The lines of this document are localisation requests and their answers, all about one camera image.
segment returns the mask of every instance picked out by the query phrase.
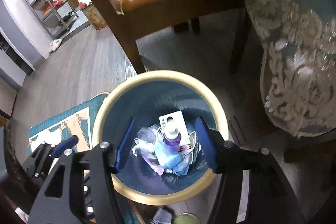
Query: wooden floor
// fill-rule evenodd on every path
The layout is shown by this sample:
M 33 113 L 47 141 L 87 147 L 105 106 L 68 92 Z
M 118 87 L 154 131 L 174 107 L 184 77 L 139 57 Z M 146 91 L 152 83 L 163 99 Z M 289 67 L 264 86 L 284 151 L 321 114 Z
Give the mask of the wooden floor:
M 140 54 L 144 57 L 143 63 L 148 70 L 176 70 L 198 78 L 215 93 L 230 119 L 242 103 L 251 83 L 258 81 L 263 56 L 260 41 L 252 30 L 238 72 L 229 74 L 228 63 L 237 18 L 237 10 L 231 10 L 200 18 L 201 33 L 198 35 L 192 31 L 175 34 L 171 28 L 166 28 L 143 37 L 137 41 Z M 26 77 L 19 90 L 10 130 L 18 159 L 23 162 L 26 158 L 29 128 L 100 92 L 113 90 L 133 75 L 133 67 L 107 27 L 96 31 L 93 26 L 89 26 L 70 38 L 47 60 L 37 65 L 36 71 Z M 305 216 L 311 217 L 327 195 L 321 187 L 330 163 L 327 160 L 324 165 L 317 162 L 318 174 L 307 180 L 305 175 L 312 174 L 310 165 L 306 168 L 310 171 L 304 172 L 304 167 L 283 163 L 282 155 L 286 145 L 297 141 L 284 132 L 267 138 L 258 140 L 259 143 L 256 142 L 250 148 L 256 150 L 260 145 L 272 147 L 274 151 L 271 152 L 276 154 L 285 170 Z M 170 209 L 175 214 L 196 214 L 202 224 L 206 223 L 219 180 L 220 176 L 203 193 L 173 204 Z M 307 198 L 306 192 L 309 191 L 313 194 Z

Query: metal bolt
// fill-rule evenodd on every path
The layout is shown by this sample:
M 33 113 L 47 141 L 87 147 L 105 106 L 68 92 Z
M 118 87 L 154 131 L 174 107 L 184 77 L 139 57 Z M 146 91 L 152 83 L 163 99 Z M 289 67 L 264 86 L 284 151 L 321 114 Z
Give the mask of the metal bolt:
M 102 148 L 102 149 L 108 147 L 109 145 L 110 145 L 109 142 L 101 142 L 101 143 L 99 144 L 100 148 Z
M 262 154 L 264 154 L 264 155 L 268 155 L 269 154 L 269 150 L 267 148 L 264 148 L 264 147 L 260 149 L 260 152 Z
M 68 148 L 68 149 L 66 149 L 65 151 L 64 151 L 64 155 L 65 156 L 69 156 L 69 155 L 71 155 L 72 154 L 72 149 L 70 149 L 70 148 Z
M 231 141 L 225 141 L 225 142 L 224 142 L 224 146 L 225 146 L 226 148 L 231 148 L 231 147 L 233 147 L 233 142 L 231 142 Z
M 87 207 L 86 210 L 88 211 L 88 213 L 93 213 L 93 207 L 91 206 Z

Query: yellow rim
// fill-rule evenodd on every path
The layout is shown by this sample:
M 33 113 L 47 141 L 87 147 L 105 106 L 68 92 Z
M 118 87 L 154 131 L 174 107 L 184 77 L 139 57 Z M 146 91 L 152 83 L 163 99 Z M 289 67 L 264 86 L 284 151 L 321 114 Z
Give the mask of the yellow rim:
M 112 108 L 117 99 L 120 96 L 122 96 L 126 91 L 136 87 L 137 85 L 146 83 L 149 80 L 150 81 L 169 80 L 181 83 L 195 90 L 209 104 L 212 114 L 215 118 L 218 131 L 221 133 L 224 140 L 228 140 L 228 127 L 224 110 L 222 108 L 222 105 L 218 101 L 217 97 L 206 85 L 204 85 L 196 78 L 181 72 L 171 70 L 156 70 L 145 72 L 140 75 L 129 78 L 128 80 L 117 86 L 110 93 L 110 95 L 108 95 L 105 98 L 103 104 L 101 105 L 98 111 L 93 126 L 93 134 L 92 134 L 93 146 L 96 146 L 102 141 L 102 130 L 106 117 L 109 113 L 109 110 Z M 215 174 L 212 172 L 211 169 L 208 169 L 202 175 L 202 177 L 199 178 L 199 180 L 197 180 L 193 185 L 189 186 L 188 188 L 182 191 L 168 195 L 149 195 L 140 193 L 138 191 L 129 188 L 128 186 L 123 184 L 115 175 L 112 174 L 113 185 L 117 192 L 135 202 L 148 205 L 168 205 L 184 201 L 206 189 L 211 184 L 214 178 Z

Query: metal shelf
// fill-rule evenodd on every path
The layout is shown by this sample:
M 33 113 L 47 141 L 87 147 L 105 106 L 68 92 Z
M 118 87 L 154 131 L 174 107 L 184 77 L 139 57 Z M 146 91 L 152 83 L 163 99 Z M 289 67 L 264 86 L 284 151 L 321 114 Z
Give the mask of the metal shelf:
M 41 22 L 43 28 L 50 34 L 50 36 L 53 39 L 56 39 L 58 35 L 60 35 L 64 30 L 70 30 L 69 25 L 72 22 L 72 20 L 74 19 L 74 17 L 78 17 L 77 12 L 75 11 L 74 8 L 72 8 L 71 4 L 68 2 L 68 0 L 65 0 L 62 5 L 60 6 L 56 6 L 54 7 L 53 4 L 51 3 L 50 0 L 46 0 L 49 5 L 50 5 L 50 10 L 42 17 L 42 19 L 37 15 L 36 11 L 33 9 L 33 4 L 35 4 L 38 0 L 33 0 L 31 3 L 28 2 L 28 0 L 26 0 L 27 4 L 29 5 L 30 9 L 32 10 L 32 12 L 35 14 L 35 16 L 39 19 L 39 21 Z M 68 21 L 64 21 L 62 19 L 62 17 L 59 15 L 59 13 L 57 12 L 57 10 L 59 8 L 61 8 L 64 4 L 68 3 L 72 12 L 74 12 L 75 14 L 68 20 Z M 55 34 L 52 34 L 49 29 L 44 25 L 44 21 L 46 20 L 46 18 L 51 15 L 51 14 L 55 14 L 57 19 L 60 21 L 61 25 L 63 25 Z

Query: bottle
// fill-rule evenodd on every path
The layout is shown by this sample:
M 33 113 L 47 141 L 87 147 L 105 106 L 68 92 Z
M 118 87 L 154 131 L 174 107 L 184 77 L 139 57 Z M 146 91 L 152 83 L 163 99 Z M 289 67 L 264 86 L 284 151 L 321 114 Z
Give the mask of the bottle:
M 178 146 L 181 141 L 181 134 L 174 122 L 168 122 L 163 129 L 164 142 L 169 146 Z

